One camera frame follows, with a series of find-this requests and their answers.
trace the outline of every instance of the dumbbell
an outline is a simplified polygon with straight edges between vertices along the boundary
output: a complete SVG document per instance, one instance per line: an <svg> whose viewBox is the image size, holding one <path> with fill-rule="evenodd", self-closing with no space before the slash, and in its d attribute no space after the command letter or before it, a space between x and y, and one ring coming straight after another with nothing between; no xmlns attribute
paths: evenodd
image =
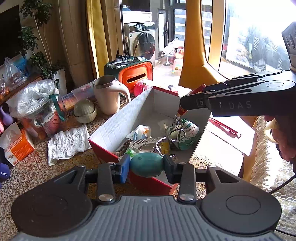
<svg viewBox="0 0 296 241"><path fill-rule="evenodd" d="M10 177L10 170L8 165L0 163L0 181L3 182Z"/></svg>

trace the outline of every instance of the human hand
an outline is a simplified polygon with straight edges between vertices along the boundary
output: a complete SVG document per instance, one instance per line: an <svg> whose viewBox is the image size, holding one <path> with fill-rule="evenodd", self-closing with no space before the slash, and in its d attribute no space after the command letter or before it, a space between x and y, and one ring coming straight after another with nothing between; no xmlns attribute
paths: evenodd
<svg viewBox="0 0 296 241"><path fill-rule="evenodd" d="M275 117L265 117L266 121L272 121ZM278 143L277 149L280 151L281 157L286 161L293 161L296 156L296 132L295 132L295 119L288 116L278 116L276 121L280 129L272 129L272 136Z"/></svg>

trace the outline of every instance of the green egg-shaped object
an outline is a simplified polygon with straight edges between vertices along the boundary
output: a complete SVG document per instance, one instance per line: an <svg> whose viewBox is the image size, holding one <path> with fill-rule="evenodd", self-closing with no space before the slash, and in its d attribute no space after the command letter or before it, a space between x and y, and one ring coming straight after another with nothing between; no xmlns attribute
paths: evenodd
<svg viewBox="0 0 296 241"><path fill-rule="evenodd" d="M131 159L130 169L140 177L156 177L163 170L163 158L156 153L139 153Z"/></svg>

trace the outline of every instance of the black screen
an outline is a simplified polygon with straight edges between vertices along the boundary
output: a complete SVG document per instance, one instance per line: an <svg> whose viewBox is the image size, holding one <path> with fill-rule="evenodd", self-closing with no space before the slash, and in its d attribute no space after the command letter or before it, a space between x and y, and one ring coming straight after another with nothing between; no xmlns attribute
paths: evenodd
<svg viewBox="0 0 296 241"><path fill-rule="evenodd" d="M20 28L18 5L0 13L0 66L4 64L5 57L13 58L18 55L20 47L17 37Z"/></svg>

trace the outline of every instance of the mug rim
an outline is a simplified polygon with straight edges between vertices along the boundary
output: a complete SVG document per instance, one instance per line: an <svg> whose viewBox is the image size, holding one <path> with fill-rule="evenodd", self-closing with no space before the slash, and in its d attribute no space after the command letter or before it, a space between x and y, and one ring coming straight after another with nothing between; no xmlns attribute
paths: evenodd
<svg viewBox="0 0 296 241"><path fill-rule="evenodd" d="M109 86L114 85L116 81L117 81L117 79L116 79L116 77L114 75L104 75L104 76L101 76L99 78L96 78L93 81L93 87L95 89L106 88L106 87L109 87Z"/></svg>

